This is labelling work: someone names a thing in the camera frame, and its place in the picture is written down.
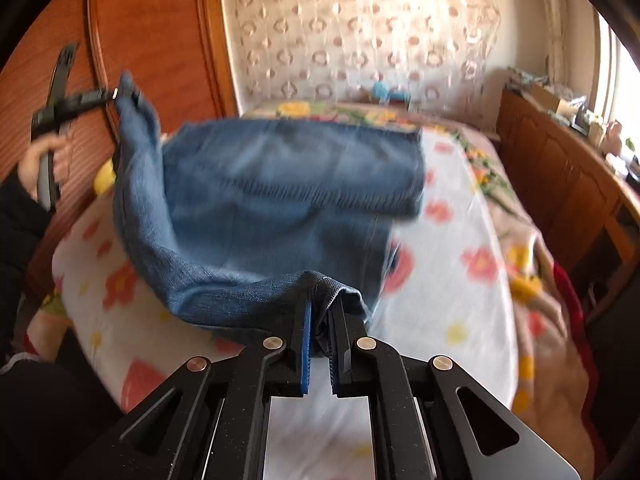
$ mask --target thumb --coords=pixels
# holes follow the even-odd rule
[[[57,148],[61,148],[65,145],[65,142],[65,137],[61,137],[58,134],[46,134],[39,136],[29,146],[26,156],[40,158],[45,153],[53,152]]]

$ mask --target bed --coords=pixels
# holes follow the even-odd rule
[[[369,105],[273,102],[246,116],[422,130],[424,211],[394,226],[399,258],[369,331],[404,355],[451,356],[592,478],[579,305],[488,139],[461,123]],[[56,292],[25,346],[55,360],[72,328],[124,412],[193,355],[220,360],[241,350],[172,317],[138,279],[114,236],[109,191],[60,242],[52,268]],[[313,361],[311,377],[308,397],[273,403],[266,478],[372,478],[366,400],[332,397],[324,360]]]

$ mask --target blue denim jeans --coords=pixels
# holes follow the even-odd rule
[[[121,87],[132,85],[124,75]],[[319,335],[338,294],[369,319],[393,256],[392,221],[420,207],[418,134],[231,119],[185,124],[163,146],[142,96],[116,108],[114,222],[174,315],[241,341],[276,332],[299,304]]]

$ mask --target metal screw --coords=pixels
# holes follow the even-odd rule
[[[376,347],[376,340],[372,337],[361,337],[356,341],[356,345],[363,350],[373,350]]]
[[[453,368],[453,361],[447,356],[439,355],[433,360],[433,366],[435,366],[438,370],[451,370]]]
[[[262,346],[268,350],[277,350],[282,346],[282,339],[276,336],[268,337],[262,342]]]
[[[190,372],[201,372],[207,367],[207,360],[204,357],[192,357],[187,361],[187,370]]]

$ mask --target wooden dresser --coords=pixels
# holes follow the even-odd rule
[[[506,89],[496,131],[520,201],[597,316],[638,266],[640,198],[583,137]]]

